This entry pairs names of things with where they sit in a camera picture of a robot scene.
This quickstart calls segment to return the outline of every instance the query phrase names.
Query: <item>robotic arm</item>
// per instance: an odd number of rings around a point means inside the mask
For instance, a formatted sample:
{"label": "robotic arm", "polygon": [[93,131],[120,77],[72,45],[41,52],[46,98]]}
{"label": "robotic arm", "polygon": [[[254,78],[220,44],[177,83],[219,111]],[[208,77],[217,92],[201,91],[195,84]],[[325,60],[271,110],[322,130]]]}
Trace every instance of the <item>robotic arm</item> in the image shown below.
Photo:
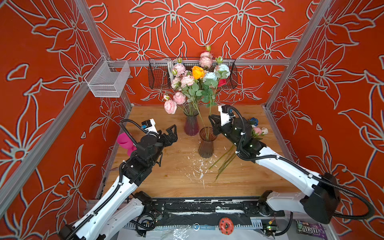
{"label": "robotic arm", "polygon": [[[134,124],[145,133],[140,142],[131,136],[123,124],[125,122]],[[176,125],[167,129],[168,135],[156,130],[153,119],[142,122],[142,126],[130,119],[123,119],[120,125],[137,150],[120,164],[119,176],[97,204],[76,223],[65,225],[60,230],[59,237],[62,240],[108,240],[129,221],[145,230],[156,227],[155,224],[147,227],[133,220],[152,204],[152,199],[144,192],[136,193],[124,208],[114,212],[146,179],[156,163],[161,166],[163,149],[177,141]],[[147,215],[156,222],[152,215]]]}
{"label": "robotic arm", "polygon": [[[251,124],[241,116],[236,108],[230,105],[221,105],[218,110],[220,116],[209,116],[215,135],[223,134],[236,145],[235,153],[240,159],[267,167],[301,190],[298,193],[264,192],[258,201],[262,215],[268,216],[272,210],[289,210],[306,213],[324,224],[328,224],[332,217],[367,219],[373,216],[373,206],[362,196],[339,186],[332,174],[320,175],[303,168],[277,154],[263,142],[253,139],[251,137]],[[368,212],[364,215],[353,216],[335,213],[340,203],[339,191],[344,191],[364,202],[368,207]]]}

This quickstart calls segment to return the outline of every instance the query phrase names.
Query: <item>yellow-orange flower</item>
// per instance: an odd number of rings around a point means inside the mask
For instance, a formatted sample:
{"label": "yellow-orange flower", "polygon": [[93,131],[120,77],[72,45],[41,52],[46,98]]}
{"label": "yellow-orange flower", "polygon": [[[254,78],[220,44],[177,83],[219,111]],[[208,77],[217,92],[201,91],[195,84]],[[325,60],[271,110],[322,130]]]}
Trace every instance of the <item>yellow-orange flower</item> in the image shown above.
{"label": "yellow-orange flower", "polygon": [[204,69],[202,69],[199,66],[194,66],[194,67],[192,67],[192,75],[195,79],[200,79],[200,78],[204,77],[204,75],[205,75]]}

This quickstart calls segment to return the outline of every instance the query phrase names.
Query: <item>glass vase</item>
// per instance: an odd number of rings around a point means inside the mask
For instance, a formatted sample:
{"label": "glass vase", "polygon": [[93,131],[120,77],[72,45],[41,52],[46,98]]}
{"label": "glass vase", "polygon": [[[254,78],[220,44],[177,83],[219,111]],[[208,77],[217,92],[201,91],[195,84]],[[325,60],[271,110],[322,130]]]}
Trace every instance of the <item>glass vase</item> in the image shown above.
{"label": "glass vase", "polygon": [[200,130],[199,155],[203,158],[210,158],[214,154],[214,140],[217,138],[211,127],[204,127]]}
{"label": "glass vase", "polygon": [[187,117],[185,119],[184,132],[189,136],[195,136],[199,132],[199,124],[197,122],[199,111],[193,106],[186,106],[184,114]]}

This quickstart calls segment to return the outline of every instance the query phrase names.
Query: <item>wooden table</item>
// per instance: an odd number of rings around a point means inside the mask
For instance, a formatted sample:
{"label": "wooden table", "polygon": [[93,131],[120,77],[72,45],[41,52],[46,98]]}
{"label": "wooden table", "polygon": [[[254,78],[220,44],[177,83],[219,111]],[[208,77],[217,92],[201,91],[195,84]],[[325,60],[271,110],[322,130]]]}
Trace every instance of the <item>wooden table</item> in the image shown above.
{"label": "wooden table", "polygon": [[[272,132],[267,117],[261,105],[235,106],[242,116],[247,119],[255,117],[259,120],[258,127],[266,127],[269,133],[263,137],[262,142],[277,153],[283,155],[276,137]],[[200,106],[206,126],[211,126],[208,120],[209,109]],[[217,107],[212,108],[212,114],[219,115]],[[231,142],[223,135],[219,135],[214,142],[215,152],[212,158],[205,159],[199,156],[199,134],[191,137],[184,133],[185,115],[178,109],[174,115],[167,114],[163,106],[135,106],[129,116],[131,120],[141,123],[154,118],[156,129],[163,132],[176,124],[178,141],[164,149],[162,165],[157,164],[152,173],[136,190],[144,191],[151,197],[213,197],[213,196],[260,196],[265,190],[276,192],[297,192],[298,189],[275,174],[271,170],[252,162],[246,162],[236,157],[232,163],[215,181],[217,170],[226,160],[223,157],[213,168],[208,168],[227,150]],[[199,118],[199,127],[204,125]],[[144,135],[133,124],[127,125],[128,131],[139,141]],[[118,177],[119,164],[128,159],[127,150],[119,147],[113,166],[106,181],[104,193]]]}

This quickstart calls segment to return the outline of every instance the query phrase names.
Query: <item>red wall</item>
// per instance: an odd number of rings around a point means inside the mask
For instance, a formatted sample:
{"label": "red wall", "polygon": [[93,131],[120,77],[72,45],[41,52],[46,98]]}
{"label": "red wall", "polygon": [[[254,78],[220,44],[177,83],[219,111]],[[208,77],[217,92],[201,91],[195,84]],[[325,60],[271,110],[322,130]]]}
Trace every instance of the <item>red wall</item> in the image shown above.
{"label": "red wall", "polygon": [[[318,0],[284,1],[108,1],[87,0],[107,49],[115,60],[199,56],[206,44],[214,56],[289,58]],[[238,68],[236,89],[221,91],[223,103],[261,104],[283,66]],[[144,67],[126,86],[131,102],[162,104],[164,93],[148,88]]]}
{"label": "red wall", "polygon": [[[300,165],[330,172],[375,206],[368,220],[334,218],[341,239],[384,238],[384,3],[336,0],[272,107]],[[338,212],[363,214],[342,193]]]}
{"label": "red wall", "polygon": [[[0,5],[2,186],[100,55],[74,1]],[[0,238],[57,239],[65,223],[82,217],[125,113],[121,99],[89,92],[0,220]]]}

